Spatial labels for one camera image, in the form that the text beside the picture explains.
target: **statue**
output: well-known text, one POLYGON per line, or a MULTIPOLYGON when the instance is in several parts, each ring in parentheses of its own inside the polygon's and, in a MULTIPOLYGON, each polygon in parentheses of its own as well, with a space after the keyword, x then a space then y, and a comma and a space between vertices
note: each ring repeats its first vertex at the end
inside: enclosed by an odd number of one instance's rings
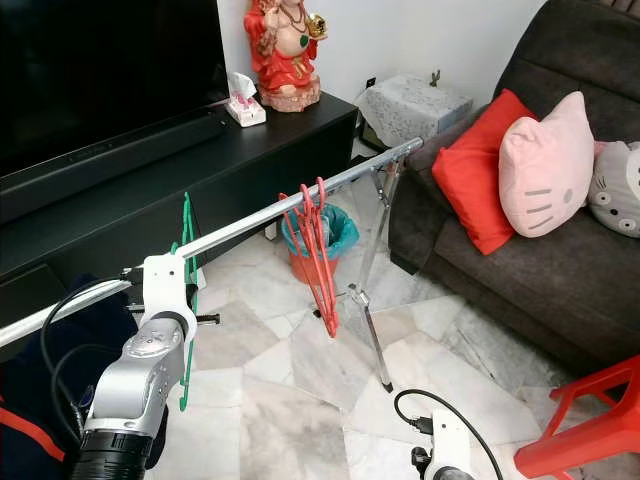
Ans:
POLYGON ((311 60, 318 41, 327 38, 324 19, 308 15, 304 0, 250 0, 244 27, 262 103, 281 112, 301 112, 316 103, 320 79, 311 60))
POLYGON ((438 73, 431 74, 431 82, 429 82, 429 86, 433 88, 438 88, 438 82, 440 81, 440 69, 438 69, 438 73))

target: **pillow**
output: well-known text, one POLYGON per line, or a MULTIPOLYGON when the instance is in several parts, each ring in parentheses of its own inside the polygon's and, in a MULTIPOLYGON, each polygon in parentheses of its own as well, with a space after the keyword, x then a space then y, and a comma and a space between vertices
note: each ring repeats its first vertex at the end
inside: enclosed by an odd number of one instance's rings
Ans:
POLYGON ((485 255, 514 234, 500 206, 498 154, 509 126, 524 116, 534 117, 513 92, 503 90, 457 142, 440 150, 433 164, 436 183, 485 255))
POLYGON ((500 201, 511 226, 533 238, 569 220, 587 198, 593 159, 581 92, 567 95, 541 122, 515 122, 500 148, 500 201))
POLYGON ((640 143, 609 143, 596 159, 587 201, 606 227, 640 238, 640 143))

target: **pink cushion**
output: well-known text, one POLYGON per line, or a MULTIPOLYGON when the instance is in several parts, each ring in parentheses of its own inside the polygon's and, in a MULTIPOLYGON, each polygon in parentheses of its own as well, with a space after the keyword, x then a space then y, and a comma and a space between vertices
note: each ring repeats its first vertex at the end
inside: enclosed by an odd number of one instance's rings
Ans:
POLYGON ((593 174, 594 139, 584 96, 567 95, 541 122, 517 120, 500 147, 500 203, 525 237, 545 235, 583 205, 593 174))

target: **black cable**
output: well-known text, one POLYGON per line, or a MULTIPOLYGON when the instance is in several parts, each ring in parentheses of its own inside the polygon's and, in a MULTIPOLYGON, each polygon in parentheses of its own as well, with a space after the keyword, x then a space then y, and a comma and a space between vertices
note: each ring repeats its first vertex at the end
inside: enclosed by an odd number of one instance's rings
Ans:
POLYGON ((65 417, 64 412, 62 410, 62 405, 60 405, 60 398, 58 396, 58 389, 60 388, 60 374, 62 373, 62 369, 65 367, 65 365, 67 364, 67 362, 69 361, 69 359, 71 357, 73 357, 74 355, 76 355, 77 353, 80 353, 82 351, 85 350, 94 350, 94 351, 98 351, 98 352, 102 352, 102 353, 109 353, 115 356, 118 356, 120 354, 119 350, 115 350, 113 348, 108 348, 105 347, 104 345, 98 345, 98 344, 85 344, 85 345, 80 345, 74 349, 72 349, 71 351, 67 352, 58 362, 58 364, 56 365, 56 367, 53 370, 53 374, 51 375, 51 385, 50 385, 50 392, 51 392, 51 399, 53 401, 53 408, 55 410, 56 415, 58 416, 58 420, 60 420, 60 422, 65 425, 65 428, 67 428, 67 430, 73 431, 73 427, 71 427, 71 425, 69 425, 68 423, 68 419, 65 417))
MULTIPOLYGON (((53 318, 55 317, 56 313, 58 313, 62 307, 64 307, 67 303, 69 303, 75 297, 80 295, 82 292, 88 290, 91 287, 95 287, 96 285, 99 285, 99 284, 104 283, 104 282, 109 282, 109 281, 112 281, 112 280, 122 280, 122 277, 121 276, 107 277, 107 278, 102 278, 102 279, 99 279, 99 280, 92 280, 92 281, 90 281, 88 283, 85 283, 81 287, 78 287, 74 291, 69 293, 62 300, 60 300, 57 303, 57 305, 55 307, 53 307, 51 312, 49 312, 49 315, 47 315, 47 318, 45 319, 44 323, 42 324, 42 328, 40 330, 40 349, 42 350, 42 358, 44 359, 44 363, 47 366, 47 369, 49 370, 49 373, 51 375, 53 375, 53 371, 54 371, 55 367, 53 365, 53 361, 51 360, 51 355, 49 354, 49 347, 47 345, 47 333, 48 333, 48 330, 49 330, 49 325, 53 321, 53 318)), ((82 428, 83 428, 83 425, 82 425, 83 424, 82 413, 80 412, 80 409, 73 402, 73 396, 71 395, 71 392, 69 391, 67 386, 64 384, 64 382, 60 381, 59 384, 58 384, 58 387, 60 388, 60 391, 62 392, 62 395, 65 397, 65 400, 66 400, 67 404, 69 405, 69 408, 71 409, 71 411, 73 413, 74 420, 76 421, 77 431, 75 429, 73 429, 69 425, 68 422, 64 422, 63 425, 65 426, 65 428, 67 429, 67 431, 71 435, 71 438, 76 443, 80 444, 80 436, 79 436, 79 434, 82 432, 82 428)))
POLYGON ((435 400, 436 402, 440 403, 441 405, 444 405, 445 407, 447 407, 449 410, 451 410, 451 412, 453 412, 460 420, 462 420, 462 423, 464 423, 467 428, 469 429, 469 431, 471 431, 471 433, 473 433, 473 436, 476 437, 476 439, 478 440, 478 442, 480 442, 480 445, 482 446, 482 448, 484 449, 484 451, 486 452, 487 456, 489 457, 489 460, 491 460, 491 464, 493 465, 493 469, 496 472, 496 476, 498 477, 498 480, 503 480, 502 478, 502 472, 500 471, 500 467, 498 466, 498 462, 496 461, 496 457, 493 456, 493 453, 491 453, 491 449, 489 448, 489 445, 487 445, 487 443, 484 441, 484 439, 482 438, 482 436, 480 436, 480 434, 478 433, 478 431, 473 427, 473 425, 471 425, 471 423, 469 422, 469 420, 467 420, 458 410, 455 409, 455 407, 453 405, 451 405, 449 402, 447 402, 446 400, 444 400, 443 398, 440 398, 439 396, 437 396, 434 393, 431 392, 427 392, 425 390, 419 390, 416 388, 412 388, 409 390, 405 390, 403 392, 400 392, 397 396, 396 399, 393 401, 393 407, 396 409, 396 413, 398 414, 398 416, 404 420, 405 422, 407 422, 409 425, 411 425, 412 427, 416 427, 417 428, 417 424, 420 421, 420 419, 418 420, 411 420, 410 418, 406 417, 401 411, 400 411, 400 407, 398 406, 398 403, 400 401, 400 399, 402 397, 405 397, 407 395, 423 395, 425 397, 428 397, 432 400, 435 400))

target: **tissue box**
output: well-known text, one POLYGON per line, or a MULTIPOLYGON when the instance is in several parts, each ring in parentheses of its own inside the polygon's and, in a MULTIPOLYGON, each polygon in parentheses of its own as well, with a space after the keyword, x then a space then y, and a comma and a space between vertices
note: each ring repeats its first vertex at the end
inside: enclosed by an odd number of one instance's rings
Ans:
POLYGON ((229 115, 243 127, 250 127, 267 121, 267 112, 252 97, 244 99, 240 95, 234 94, 231 96, 229 103, 225 104, 225 108, 229 115))
POLYGON ((471 111, 473 100, 402 74, 368 88, 357 103, 380 140, 395 147, 444 132, 471 111))

